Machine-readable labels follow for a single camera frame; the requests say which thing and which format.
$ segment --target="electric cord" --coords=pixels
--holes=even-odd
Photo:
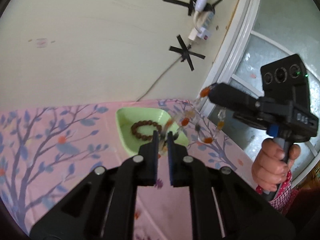
[[[201,33],[202,31],[200,30],[200,28],[197,25],[199,14],[200,14],[200,12],[195,11],[195,14],[193,16],[193,25],[194,25],[195,29],[197,30],[197,32]]]
[[[191,46],[193,43],[193,41],[189,40],[189,45]],[[147,89],[146,92],[144,92],[142,94],[142,96],[140,96],[136,102],[140,101],[143,97],[145,97],[150,91],[151,89],[154,88],[154,86],[159,82],[159,80],[164,76],[164,74],[166,74],[176,63],[178,63],[180,60],[182,59],[182,56],[178,57],[169,67],[167,67],[162,73],[161,75],[153,82],[153,84]]]

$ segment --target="pink tablecloth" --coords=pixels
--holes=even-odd
[[[12,217],[28,233],[55,203],[94,167],[119,166],[128,158],[119,139],[115,113],[122,107],[162,108],[175,114],[180,100],[104,103],[0,113],[0,196]],[[202,117],[205,134],[215,125]],[[194,125],[185,133],[188,152],[207,166],[230,166],[252,187],[250,158],[224,133],[212,144],[197,141]],[[134,238],[192,239],[188,188],[169,183],[168,160],[159,159],[155,187],[138,189]]]

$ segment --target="green dish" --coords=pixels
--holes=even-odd
[[[131,133],[131,126],[139,121],[152,120],[164,126],[171,116],[164,110],[158,108],[141,108],[141,107],[124,107],[116,112],[116,124],[119,137],[124,149],[129,156],[138,154],[141,145],[148,143],[137,139]],[[175,133],[178,129],[178,124],[175,122],[170,127],[169,131]],[[144,135],[152,135],[154,126],[146,125],[139,128],[139,132]],[[188,146],[189,140],[186,135],[181,132],[175,143]]]

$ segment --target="hand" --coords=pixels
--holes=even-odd
[[[264,190],[277,191],[276,185],[286,180],[300,152],[299,145],[293,145],[289,150],[289,163],[286,164],[281,161],[284,158],[281,147],[272,139],[265,139],[251,168],[253,180]]]

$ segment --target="handle grip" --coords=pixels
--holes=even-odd
[[[285,139],[282,139],[282,138],[273,138],[273,141],[275,143],[277,143],[284,151],[285,156],[281,161],[283,161],[284,163],[288,163],[288,161],[289,161],[289,149],[293,145],[293,142],[286,141]],[[278,192],[279,192],[279,190],[281,188],[281,185],[282,185],[282,183],[277,185],[277,191],[276,192],[270,192],[268,190],[264,190],[261,196],[266,201],[273,200],[278,195]]]

